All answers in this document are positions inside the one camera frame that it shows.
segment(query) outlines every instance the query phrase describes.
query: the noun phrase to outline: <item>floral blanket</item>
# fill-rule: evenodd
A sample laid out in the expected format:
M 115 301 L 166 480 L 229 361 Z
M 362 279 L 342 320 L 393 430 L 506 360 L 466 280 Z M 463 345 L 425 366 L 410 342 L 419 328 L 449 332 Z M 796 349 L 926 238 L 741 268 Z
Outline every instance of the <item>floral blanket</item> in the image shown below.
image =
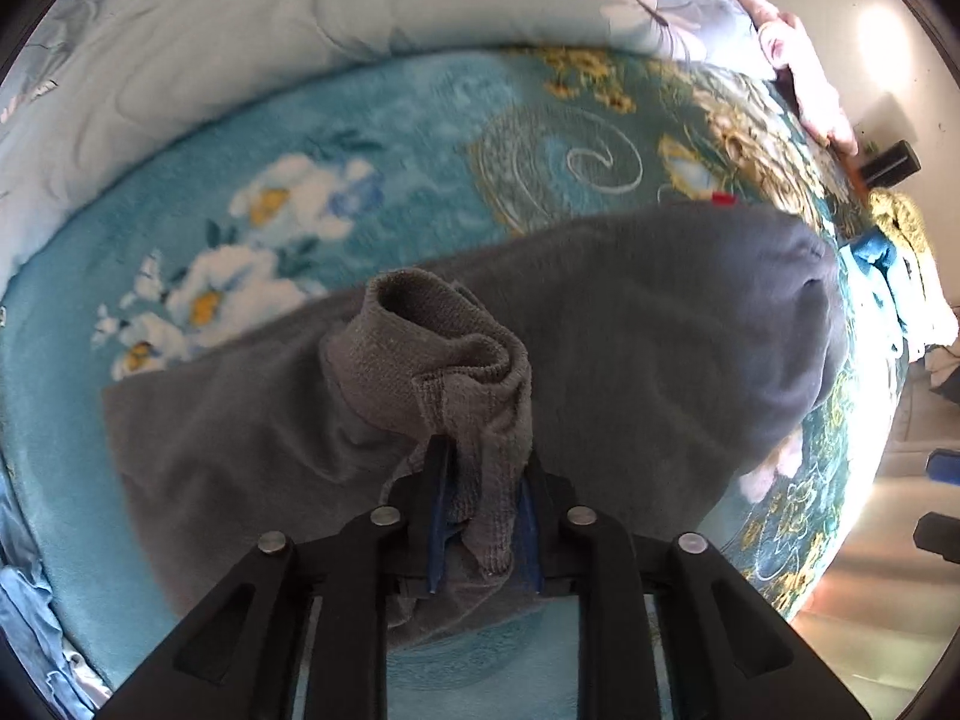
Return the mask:
M 0 295 L 124 172 L 241 105 L 391 56 L 550 44 L 774 77 L 736 0 L 64 0 L 0 86 Z
M 3 452 L 65 630 L 119 683 L 174 622 L 126 522 L 104 385 L 383 269 L 714 191 L 774 203 L 832 241 L 861 225 L 832 158 L 764 82 L 600 50 L 394 60 L 266 98 L 157 154 L 5 299 Z M 851 360 L 803 423 L 794 478 L 755 505 L 734 483 L 704 522 L 786 615 L 880 460 L 899 370 L 864 351 L 871 332 L 851 313 Z

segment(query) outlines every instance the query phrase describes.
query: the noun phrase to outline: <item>gray cloth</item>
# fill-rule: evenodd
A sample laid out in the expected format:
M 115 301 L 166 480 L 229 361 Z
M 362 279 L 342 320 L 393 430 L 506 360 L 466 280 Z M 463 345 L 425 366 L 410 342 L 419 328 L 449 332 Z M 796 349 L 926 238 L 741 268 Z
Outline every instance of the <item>gray cloth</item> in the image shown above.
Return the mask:
M 526 346 L 545 468 L 584 504 L 657 538 L 696 528 L 731 476 L 826 397 L 846 356 L 832 251 L 770 207 L 690 202 L 573 220 L 428 268 L 465 285 Z M 406 336 L 372 350 L 363 319 L 344 332 L 362 305 L 363 290 L 333 295 L 104 393 L 134 528 L 179 610 L 260 533 L 329 536 L 375 506 L 424 437 L 416 396 L 359 405 L 379 426 L 352 408 L 408 391 L 364 363 L 384 349 L 403 357 Z M 335 367 L 332 350 L 350 364 Z M 339 386 L 334 370 L 347 377 Z
M 488 574 L 511 565 L 517 484 L 533 447 L 530 364 L 513 333 L 463 288 L 427 271 L 368 285 L 363 308 L 326 357 L 349 407 L 371 425 L 457 445 L 448 512 Z M 419 460 L 408 464 L 419 470 Z

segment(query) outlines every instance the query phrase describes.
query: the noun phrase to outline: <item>white cloth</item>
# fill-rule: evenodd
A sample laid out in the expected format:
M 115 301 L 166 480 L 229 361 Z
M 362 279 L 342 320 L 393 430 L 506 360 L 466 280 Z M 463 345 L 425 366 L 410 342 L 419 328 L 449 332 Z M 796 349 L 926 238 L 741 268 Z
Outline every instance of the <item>white cloth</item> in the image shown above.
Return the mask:
M 97 709 L 102 707 L 113 695 L 113 691 L 100 679 L 100 675 L 90 668 L 86 659 L 77 652 L 76 647 L 66 639 L 64 639 L 64 656 L 70 664 L 74 679 L 93 702 L 93 706 Z
M 923 349 L 935 344 L 948 346 L 954 343 L 957 340 L 957 317 L 944 299 L 933 255 L 927 251 L 918 256 L 910 248 L 904 247 L 897 247 L 896 250 L 906 264 L 911 303 L 919 309 L 910 317 L 911 336 L 915 337 L 914 340 L 919 338 L 922 341 Z M 910 362 L 920 360 L 923 349 L 915 354 L 911 348 Z

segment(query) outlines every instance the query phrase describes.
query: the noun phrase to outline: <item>black object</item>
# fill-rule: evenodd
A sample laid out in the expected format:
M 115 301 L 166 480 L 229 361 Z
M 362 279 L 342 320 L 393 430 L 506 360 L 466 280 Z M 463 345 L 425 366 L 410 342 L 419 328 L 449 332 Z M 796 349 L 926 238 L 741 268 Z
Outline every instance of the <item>black object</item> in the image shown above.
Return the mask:
M 960 405 L 960 367 L 955 367 L 942 384 L 932 386 L 930 389 L 939 396 Z
M 937 512 L 924 514 L 913 532 L 913 543 L 948 562 L 960 563 L 960 519 Z
M 438 514 L 454 452 L 450 440 L 433 437 L 424 471 L 395 484 L 394 508 L 363 514 L 338 536 L 297 546 L 277 538 L 272 554 L 253 549 L 98 720 L 280 720 L 290 716 L 301 664 L 309 667 L 306 720 L 385 718 L 386 604 L 398 593 L 426 597 L 435 589 L 445 535 Z M 574 504 L 568 481 L 544 473 L 532 456 L 517 565 L 542 594 L 581 599 L 582 720 L 661 716 L 644 600 L 651 594 L 667 662 L 677 664 L 678 720 L 868 718 L 707 541 L 690 533 L 673 544 L 630 536 L 611 517 Z
M 59 720 L 20 665 L 0 630 L 0 717 L 3 720 Z
M 860 168 L 868 189 L 894 187 L 920 171 L 920 160 L 910 143 L 897 141 Z

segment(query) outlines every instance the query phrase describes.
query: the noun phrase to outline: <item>yellow flower pattern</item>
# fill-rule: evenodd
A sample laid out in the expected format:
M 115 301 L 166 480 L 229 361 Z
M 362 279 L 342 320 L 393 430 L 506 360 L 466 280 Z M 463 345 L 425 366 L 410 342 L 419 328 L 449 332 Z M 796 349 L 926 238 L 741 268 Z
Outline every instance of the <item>yellow flower pattern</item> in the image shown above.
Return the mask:
M 213 322 L 223 299 L 223 293 L 217 290 L 209 290 L 199 295 L 190 306 L 190 324 L 194 327 L 206 327 Z
M 554 71 L 544 89 L 559 100 L 572 100 L 591 90 L 594 100 L 618 114 L 637 112 L 637 103 L 623 91 L 622 71 L 608 52 L 597 49 L 531 49 Z
M 124 359 L 128 370 L 131 373 L 136 373 L 138 370 L 141 370 L 141 368 L 147 364 L 147 360 L 150 360 L 153 349 L 147 341 L 141 341 L 131 346 L 130 349 L 127 350 L 127 355 Z
M 251 204 L 250 223 L 253 227 L 265 227 L 280 213 L 290 199 L 289 189 L 265 189 L 257 201 Z
M 767 84 L 717 68 L 604 50 L 551 47 L 525 53 L 539 58 L 549 73 L 547 93 L 577 107 L 595 100 L 608 121 L 633 122 L 630 115 L 645 111 L 653 92 L 659 103 L 654 115 L 667 113 L 655 141 L 656 158 L 667 182 L 662 186 L 674 193 L 706 200 L 724 191 L 798 215 L 827 238 L 835 238 L 835 229 L 856 232 L 858 206 L 845 178 L 831 170 L 832 157 L 805 138 Z M 646 124 L 642 137 L 649 139 L 649 128 L 660 126 Z M 649 159 L 645 169 L 655 174 Z M 891 398 L 897 376 L 891 372 Z M 831 493 L 841 502 L 832 509 L 818 501 L 827 494 L 824 485 L 843 490 L 848 416 L 856 396 L 856 375 L 848 364 L 827 402 L 805 421 L 802 472 L 778 483 L 724 545 L 741 573 L 788 617 L 826 567 L 846 515 L 843 493 Z M 827 469 L 823 473 L 820 464 Z

